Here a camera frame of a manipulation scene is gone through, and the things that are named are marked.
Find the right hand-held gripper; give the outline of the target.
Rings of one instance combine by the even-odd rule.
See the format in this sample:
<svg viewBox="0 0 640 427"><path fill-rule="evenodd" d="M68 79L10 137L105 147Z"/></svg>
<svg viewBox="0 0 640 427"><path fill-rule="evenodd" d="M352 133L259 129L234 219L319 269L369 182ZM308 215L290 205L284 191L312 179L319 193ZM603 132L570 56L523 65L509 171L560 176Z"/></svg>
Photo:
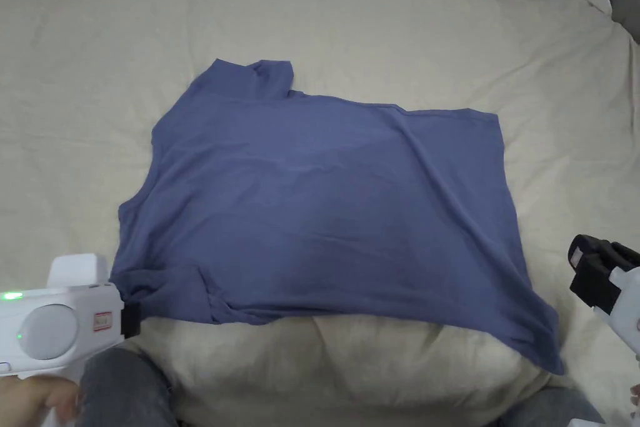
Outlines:
<svg viewBox="0 0 640 427"><path fill-rule="evenodd" d="M622 259L614 267L614 252ZM589 308L609 314L608 324L628 347L639 346L639 253L618 242L579 234L569 246L570 290Z"/></svg>

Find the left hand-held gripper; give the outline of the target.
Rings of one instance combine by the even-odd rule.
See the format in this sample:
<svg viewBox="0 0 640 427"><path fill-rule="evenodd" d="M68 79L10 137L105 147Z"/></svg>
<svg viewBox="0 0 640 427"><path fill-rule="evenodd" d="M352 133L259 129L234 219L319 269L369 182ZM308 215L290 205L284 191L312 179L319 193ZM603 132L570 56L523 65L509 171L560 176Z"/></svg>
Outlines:
<svg viewBox="0 0 640 427"><path fill-rule="evenodd" d="M57 257L44 288L1 293L1 376L79 385L88 359L137 336L141 316L110 282L103 256Z"/></svg>

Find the person's left hand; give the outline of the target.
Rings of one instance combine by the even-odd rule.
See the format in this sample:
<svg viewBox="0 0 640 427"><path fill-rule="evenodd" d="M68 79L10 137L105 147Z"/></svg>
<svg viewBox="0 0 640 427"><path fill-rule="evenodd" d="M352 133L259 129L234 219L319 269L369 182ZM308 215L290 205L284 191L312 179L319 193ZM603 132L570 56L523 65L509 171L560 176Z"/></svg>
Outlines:
<svg viewBox="0 0 640 427"><path fill-rule="evenodd" d="M56 376L1 378L1 426L41 426L50 413L68 423L78 415L79 386Z"/></svg>

